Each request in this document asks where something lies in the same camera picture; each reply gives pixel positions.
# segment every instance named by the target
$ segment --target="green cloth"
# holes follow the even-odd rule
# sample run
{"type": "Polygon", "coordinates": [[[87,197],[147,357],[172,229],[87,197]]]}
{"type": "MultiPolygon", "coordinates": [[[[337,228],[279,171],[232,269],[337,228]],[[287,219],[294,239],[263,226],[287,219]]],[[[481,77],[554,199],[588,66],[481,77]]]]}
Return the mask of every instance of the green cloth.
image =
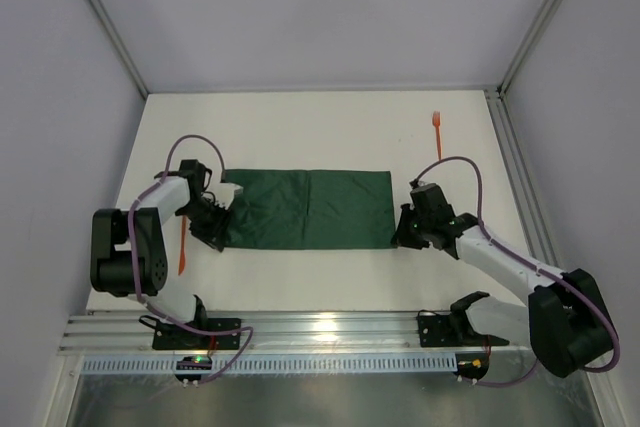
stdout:
{"type": "Polygon", "coordinates": [[[343,170],[227,170],[244,188],[227,247],[263,250],[390,249],[391,174],[343,170]]]}

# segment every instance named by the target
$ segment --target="metal frame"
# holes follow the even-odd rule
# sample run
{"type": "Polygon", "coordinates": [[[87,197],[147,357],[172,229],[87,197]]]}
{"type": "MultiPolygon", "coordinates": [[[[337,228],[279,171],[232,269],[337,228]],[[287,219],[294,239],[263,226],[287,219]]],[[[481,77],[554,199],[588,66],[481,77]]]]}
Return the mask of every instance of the metal frame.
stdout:
{"type": "Polygon", "coordinates": [[[631,425],[624,414],[620,396],[611,381],[610,374],[587,374],[600,417],[605,426],[631,425]]]}
{"type": "Polygon", "coordinates": [[[485,91],[485,96],[529,252],[549,265],[558,265],[551,236],[529,175],[530,170],[522,155],[504,97],[497,91],[485,91]]]}
{"type": "Polygon", "coordinates": [[[538,12],[533,18],[533,22],[524,36],[524,39],[522,39],[513,60],[507,68],[507,72],[505,73],[502,83],[498,88],[500,93],[508,92],[509,88],[513,84],[513,80],[518,75],[518,72],[520,72],[520,69],[531,55],[533,48],[544,34],[544,31],[549,25],[549,22],[551,22],[551,19],[558,10],[561,2],[562,0],[543,0],[542,5],[538,9],[538,12]]]}
{"type": "MultiPolygon", "coordinates": [[[[151,349],[152,331],[138,322],[144,313],[142,310],[95,312],[71,317],[58,353],[62,356],[166,354],[151,349]]],[[[221,312],[208,314],[215,317],[221,312]]],[[[434,312],[424,314],[436,315],[434,312]]],[[[255,329],[247,354],[425,352],[420,347],[416,315],[416,312],[224,312],[225,317],[241,318],[244,325],[255,329]]],[[[464,353],[479,352],[482,348],[432,348],[429,351],[464,353]]],[[[205,352],[184,350],[174,353],[205,352]]]]}
{"type": "Polygon", "coordinates": [[[149,89],[145,85],[144,80],[140,75],[140,72],[138,71],[138,68],[136,67],[135,62],[131,58],[131,54],[129,53],[129,50],[127,49],[122,38],[120,37],[120,34],[118,33],[118,30],[113,24],[113,21],[109,17],[109,13],[107,12],[107,9],[104,7],[104,4],[102,3],[101,0],[87,0],[87,2],[89,3],[89,6],[93,10],[93,13],[96,16],[98,23],[100,24],[105,34],[107,35],[107,38],[109,39],[109,42],[113,47],[113,50],[115,51],[116,55],[122,62],[122,65],[124,66],[125,70],[129,74],[129,77],[131,77],[131,81],[135,84],[142,98],[146,100],[146,98],[149,96],[149,93],[150,93],[149,89]]]}
{"type": "Polygon", "coordinates": [[[71,405],[76,387],[80,379],[83,358],[80,355],[68,356],[62,359],[62,368],[51,396],[49,409],[45,417],[44,427],[60,427],[67,425],[71,413],[71,405]]]}

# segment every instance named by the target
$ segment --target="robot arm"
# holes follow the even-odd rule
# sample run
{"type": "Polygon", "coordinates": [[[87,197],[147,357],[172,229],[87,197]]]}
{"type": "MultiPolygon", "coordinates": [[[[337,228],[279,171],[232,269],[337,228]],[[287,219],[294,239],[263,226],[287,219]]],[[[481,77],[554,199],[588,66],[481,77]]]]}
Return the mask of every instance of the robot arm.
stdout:
{"type": "MultiPolygon", "coordinates": [[[[566,377],[613,348],[609,333],[579,299],[499,250],[492,240],[502,245],[505,242],[493,235],[487,239],[476,217],[467,213],[456,216],[438,185],[415,186],[411,198],[413,205],[402,206],[392,242],[415,249],[433,246],[444,250],[485,272],[526,306],[476,293],[471,301],[463,302],[466,320],[475,332],[531,346],[540,362],[558,377],[566,377]]],[[[589,274],[581,269],[566,273],[529,256],[521,257],[571,284],[610,320],[589,274]]],[[[456,304],[451,310],[459,313],[459,306],[454,309],[456,304]]]]}
{"type": "MultiPolygon", "coordinates": [[[[206,322],[200,299],[184,290],[168,275],[162,225],[173,215],[186,215],[194,237],[219,251],[230,220],[230,206],[241,191],[235,184],[220,183],[205,196],[205,180],[211,171],[197,160],[184,160],[178,171],[138,206],[135,213],[140,281],[144,301],[170,317],[198,326],[206,322]]],[[[136,300],[127,212],[101,209],[93,216],[91,238],[91,285],[98,292],[136,300]]]]}

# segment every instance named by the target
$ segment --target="orange fork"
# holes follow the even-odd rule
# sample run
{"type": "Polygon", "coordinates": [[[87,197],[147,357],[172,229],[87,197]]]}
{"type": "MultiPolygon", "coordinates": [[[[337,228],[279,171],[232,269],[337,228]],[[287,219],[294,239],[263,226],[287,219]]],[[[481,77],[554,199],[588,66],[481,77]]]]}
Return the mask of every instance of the orange fork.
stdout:
{"type": "Polygon", "coordinates": [[[436,128],[436,144],[438,146],[438,160],[442,160],[442,142],[440,141],[440,112],[435,111],[431,117],[431,122],[436,128]]]}

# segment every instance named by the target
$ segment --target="white wall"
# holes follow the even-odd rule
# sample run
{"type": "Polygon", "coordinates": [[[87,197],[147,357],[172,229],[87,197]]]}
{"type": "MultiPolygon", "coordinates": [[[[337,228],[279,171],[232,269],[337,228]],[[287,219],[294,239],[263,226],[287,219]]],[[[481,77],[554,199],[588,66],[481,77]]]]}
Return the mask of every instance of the white wall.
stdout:
{"type": "Polygon", "coordinates": [[[102,0],[152,92],[496,85],[542,0],[102,0]]]}
{"type": "Polygon", "coordinates": [[[509,93],[566,266],[595,275],[620,333],[614,377],[630,399],[640,392],[639,35],[638,0],[564,0],[509,93]]]}
{"type": "Polygon", "coordinates": [[[29,426],[142,100],[84,0],[0,0],[0,412],[29,426]]]}

